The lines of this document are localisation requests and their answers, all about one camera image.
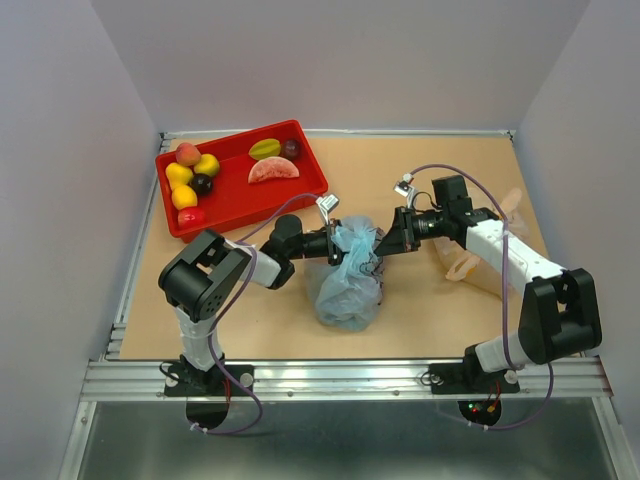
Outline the light blue plastic bag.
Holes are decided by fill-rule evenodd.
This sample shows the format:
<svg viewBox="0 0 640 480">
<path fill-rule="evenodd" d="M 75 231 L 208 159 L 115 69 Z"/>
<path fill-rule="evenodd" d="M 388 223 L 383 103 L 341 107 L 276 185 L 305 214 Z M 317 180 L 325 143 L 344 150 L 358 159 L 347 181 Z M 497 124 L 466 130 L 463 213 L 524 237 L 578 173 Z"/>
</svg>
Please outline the light blue plastic bag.
<svg viewBox="0 0 640 480">
<path fill-rule="evenodd" d="M 383 237 L 369 217 L 346 217 L 332 235 L 345 252 L 342 262 L 305 263 L 307 297 L 322 325 L 360 332 L 375 320 L 383 300 L 384 261 L 374 250 Z"/>
</svg>

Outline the red apple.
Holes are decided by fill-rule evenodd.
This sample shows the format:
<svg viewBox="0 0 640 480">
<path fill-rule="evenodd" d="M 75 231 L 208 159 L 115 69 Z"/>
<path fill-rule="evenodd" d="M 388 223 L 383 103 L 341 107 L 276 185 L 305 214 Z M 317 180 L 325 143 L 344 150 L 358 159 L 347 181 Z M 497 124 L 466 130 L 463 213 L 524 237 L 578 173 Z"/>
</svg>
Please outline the red apple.
<svg viewBox="0 0 640 480">
<path fill-rule="evenodd" d="M 186 207 L 178 212 L 177 223 L 180 229 L 195 228 L 205 221 L 206 213 L 200 207 Z"/>
</svg>

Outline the orange mango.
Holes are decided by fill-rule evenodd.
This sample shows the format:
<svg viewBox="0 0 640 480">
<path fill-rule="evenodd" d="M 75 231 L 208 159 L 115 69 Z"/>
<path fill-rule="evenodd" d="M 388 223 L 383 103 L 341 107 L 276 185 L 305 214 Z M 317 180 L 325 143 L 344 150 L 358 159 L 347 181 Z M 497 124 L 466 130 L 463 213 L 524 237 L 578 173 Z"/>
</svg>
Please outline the orange mango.
<svg viewBox="0 0 640 480">
<path fill-rule="evenodd" d="M 170 189 L 175 190 L 180 186 L 188 186 L 194 172 L 190 167 L 172 162 L 165 168 L 165 175 Z"/>
</svg>

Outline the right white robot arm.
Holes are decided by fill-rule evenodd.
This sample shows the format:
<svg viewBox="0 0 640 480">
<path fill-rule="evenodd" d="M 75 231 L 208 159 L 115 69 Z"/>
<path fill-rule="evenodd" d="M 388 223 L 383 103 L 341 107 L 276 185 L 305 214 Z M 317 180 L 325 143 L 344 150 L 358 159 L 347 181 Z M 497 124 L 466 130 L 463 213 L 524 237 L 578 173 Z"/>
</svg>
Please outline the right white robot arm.
<svg viewBox="0 0 640 480">
<path fill-rule="evenodd" d="M 602 328 L 595 281 L 538 254 L 508 230 L 504 215 L 474 207 L 461 175 L 433 181 L 435 206 L 399 207 L 375 249 L 379 257 L 417 250 L 422 241 L 448 238 L 499 272 L 505 288 L 522 297 L 518 328 L 466 349 L 458 363 L 431 369 L 445 387 L 480 391 L 502 374 L 543 365 L 599 346 Z"/>
</svg>

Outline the orange plastic bag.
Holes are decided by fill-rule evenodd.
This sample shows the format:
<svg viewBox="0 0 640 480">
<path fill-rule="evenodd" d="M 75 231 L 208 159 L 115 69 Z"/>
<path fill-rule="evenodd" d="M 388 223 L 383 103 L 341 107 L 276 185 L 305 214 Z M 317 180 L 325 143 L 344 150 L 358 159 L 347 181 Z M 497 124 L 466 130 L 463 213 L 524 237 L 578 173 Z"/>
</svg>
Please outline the orange plastic bag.
<svg viewBox="0 0 640 480">
<path fill-rule="evenodd" d="M 523 192 L 512 188 L 500 201 L 500 208 L 509 222 L 509 244 L 518 238 L 527 243 L 529 228 L 520 212 Z M 474 250 L 463 249 L 447 237 L 433 240 L 436 253 L 445 269 L 445 279 L 450 282 L 466 282 L 498 298 L 502 297 L 502 222 L 489 239 L 473 238 Z"/>
</svg>

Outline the pink grapefruit slice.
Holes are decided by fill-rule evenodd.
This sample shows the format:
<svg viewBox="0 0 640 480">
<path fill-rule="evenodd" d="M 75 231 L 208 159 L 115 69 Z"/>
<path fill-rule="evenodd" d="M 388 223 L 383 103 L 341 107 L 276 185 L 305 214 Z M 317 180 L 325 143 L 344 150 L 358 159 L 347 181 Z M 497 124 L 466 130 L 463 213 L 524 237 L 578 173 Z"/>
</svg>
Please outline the pink grapefruit slice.
<svg viewBox="0 0 640 480">
<path fill-rule="evenodd" d="M 250 170 L 249 184 L 257 184 L 274 179 L 294 179 L 300 175 L 295 164 L 283 157 L 272 156 L 259 160 Z"/>
</svg>

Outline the red plastic tray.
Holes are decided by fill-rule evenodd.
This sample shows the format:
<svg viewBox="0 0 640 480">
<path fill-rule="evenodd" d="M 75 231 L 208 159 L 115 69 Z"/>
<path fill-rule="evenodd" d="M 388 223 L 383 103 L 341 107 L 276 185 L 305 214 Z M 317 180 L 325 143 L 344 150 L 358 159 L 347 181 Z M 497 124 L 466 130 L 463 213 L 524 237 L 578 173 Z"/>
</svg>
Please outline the red plastic tray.
<svg viewBox="0 0 640 480">
<path fill-rule="evenodd" d="M 250 184 L 248 176 L 255 161 L 250 158 L 250 148 L 257 142 L 274 138 L 280 142 L 295 139 L 300 144 L 300 155 L 294 164 L 300 172 L 296 179 L 273 179 Z M 290 198 L 304 193 L 322 195 L 328 191 L 324 176 L 309 142 L 296 120 L 286 120 L 237 133 L 216 140 L 200 143 L 198 150 L 212 154 L 221 164 L 221 171 L 213 179 L 213 192 L 198 203 L 204 210 L 204 221 L 181 226 L 178 210 L 171 200 L 166 167 L 176 160 L 174 152 L 156 157 L 159 189 L 168 231 L 184 242 L 190 242 L 203 229 L 218 233 L 235 230 L 267 219 Z"/>
</svg>

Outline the yellow green starfruit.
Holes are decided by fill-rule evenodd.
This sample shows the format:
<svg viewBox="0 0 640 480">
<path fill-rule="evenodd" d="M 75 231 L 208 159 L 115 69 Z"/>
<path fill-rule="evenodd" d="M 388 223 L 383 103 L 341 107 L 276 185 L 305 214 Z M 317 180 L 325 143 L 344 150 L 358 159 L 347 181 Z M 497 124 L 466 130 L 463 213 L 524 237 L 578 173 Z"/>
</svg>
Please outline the yellow green starfruit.
<svg viewBox="0 0 640 480">
<path fill-rule="evenodd" d="M 255 161 L 269 157 L 279 156 L 281 143 L 275 138 L 267 138 L 256 142 L 249 150 L 249 156 Z"/>
</svg>

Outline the black mangosteen top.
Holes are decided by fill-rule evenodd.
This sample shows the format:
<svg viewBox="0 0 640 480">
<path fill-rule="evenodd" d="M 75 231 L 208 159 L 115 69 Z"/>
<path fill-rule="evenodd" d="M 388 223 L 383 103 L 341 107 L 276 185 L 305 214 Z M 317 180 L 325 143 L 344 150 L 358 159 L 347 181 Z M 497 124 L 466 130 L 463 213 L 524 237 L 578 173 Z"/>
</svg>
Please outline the black mangosteen top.
<svg viewBox="0 0 640 480">
<path fill-rule="evenodd" d="M 189 185 L 198 197 L 206 197 L 213 191 L 213 180 L 207 174 L 194 174 Z"/>
</svg>

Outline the yellow pear fruit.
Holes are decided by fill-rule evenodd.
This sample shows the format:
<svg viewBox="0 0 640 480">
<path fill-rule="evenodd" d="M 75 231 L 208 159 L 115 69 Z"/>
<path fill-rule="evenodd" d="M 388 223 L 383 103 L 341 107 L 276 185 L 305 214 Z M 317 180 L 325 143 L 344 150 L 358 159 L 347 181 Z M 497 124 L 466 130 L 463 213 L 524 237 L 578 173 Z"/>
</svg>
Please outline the yellow pear fruit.
<svg viewBox="0 0 640 480">
<path fill-rule="evenodd" d="M 198 163 L 193 166 L 196 174 L 204 174 L 215 177 L 220 170 L 218 159 L 212 154 L 202 154 Z"/>
</svg>

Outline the yellow lemon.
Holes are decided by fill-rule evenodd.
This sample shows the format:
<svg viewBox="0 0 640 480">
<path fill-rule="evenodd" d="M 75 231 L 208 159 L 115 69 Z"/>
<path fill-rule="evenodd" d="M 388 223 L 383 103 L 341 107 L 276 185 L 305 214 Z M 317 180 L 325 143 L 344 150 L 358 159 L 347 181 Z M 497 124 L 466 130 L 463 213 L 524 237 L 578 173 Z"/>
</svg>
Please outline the yellow lemon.
<svg viewBox="0 0 640 480">
<path fill-rule="evenodd" d="M 198 196 L 189 185 L 178 185 L 171 193 L 171 201 L 177 210 L 196 207 Z"/>
</svg>

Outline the peach fruit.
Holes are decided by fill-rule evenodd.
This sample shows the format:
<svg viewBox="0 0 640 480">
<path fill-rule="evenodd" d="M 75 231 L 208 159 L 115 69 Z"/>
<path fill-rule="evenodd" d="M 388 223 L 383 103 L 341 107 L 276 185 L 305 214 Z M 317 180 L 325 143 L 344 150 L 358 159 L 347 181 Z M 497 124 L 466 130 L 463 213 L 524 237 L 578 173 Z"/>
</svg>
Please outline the peach fruit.
<svg viewBox="0 0 640 480">
<path fill-rule="evenodd" d="M 192 167 L 200 162 L 202 154 L 191 143 L 183 142 L 175 150 L 176 162 L 186 167 Z"/>
</svg>

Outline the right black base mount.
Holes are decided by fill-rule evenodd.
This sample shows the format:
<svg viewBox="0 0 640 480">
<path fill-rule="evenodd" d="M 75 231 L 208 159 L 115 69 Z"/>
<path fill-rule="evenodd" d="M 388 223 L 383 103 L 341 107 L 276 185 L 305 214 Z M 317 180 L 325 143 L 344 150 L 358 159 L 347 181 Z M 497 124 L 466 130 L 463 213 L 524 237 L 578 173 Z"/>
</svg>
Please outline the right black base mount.
<svg viewBox="0 0 640 480">
<path fill-rule="evenodd" d="M 519 383 L 509 383 L 505 373 L 505 370 L 486 373 L 462 362 L 433 363 L 422 373 L 419 381 L 434 395 L 519 393 Z"/>
</svg>

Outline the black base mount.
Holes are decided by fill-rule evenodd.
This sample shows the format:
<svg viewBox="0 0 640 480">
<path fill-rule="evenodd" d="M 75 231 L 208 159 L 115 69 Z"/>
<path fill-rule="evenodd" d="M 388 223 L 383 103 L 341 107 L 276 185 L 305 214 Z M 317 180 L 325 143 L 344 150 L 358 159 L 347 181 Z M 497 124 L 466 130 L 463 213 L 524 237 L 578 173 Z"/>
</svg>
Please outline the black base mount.
<svg viewBox="0 0 640 480">
<path fill-rule="evenodd" d="M 419 381 L 434 395 L 519 393 L 519 383 L 509 383 L 505 373 L 505 370 L 486 373 L 462 362 L 433 363 L 422 373 Z"/>
<path fill-rule="evenodd" d="M 178 361 L 163 362 L 159 371 L 164 376 L 166 397 L 225 397 L 247 396 L 218 367 L 201 371 Z"/>
</svg>

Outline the aluminium front rail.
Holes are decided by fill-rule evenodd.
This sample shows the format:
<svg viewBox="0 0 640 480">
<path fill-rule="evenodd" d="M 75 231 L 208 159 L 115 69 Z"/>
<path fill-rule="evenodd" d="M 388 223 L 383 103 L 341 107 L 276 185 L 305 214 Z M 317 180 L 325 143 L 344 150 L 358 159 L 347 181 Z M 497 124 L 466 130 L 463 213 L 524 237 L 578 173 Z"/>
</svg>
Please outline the aluminium front rail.
<svg viewBox="0 0 640 480">
<path fill-rule="evenodd" d="M 484 399 L 479 393 L 435 394 L 428 370 L 440 359 L 255 361 L 248 382 L 264 403 L 348 400 Z M 613 391 L 599 359 L 570 357 L 553 363 L 552 397 L 609 398 Z M 157 362 L 100 361 L 86 369 L 80 399 L 85 402 L 186 401 L 167 395 L 169 379 Z"/>
</svg>

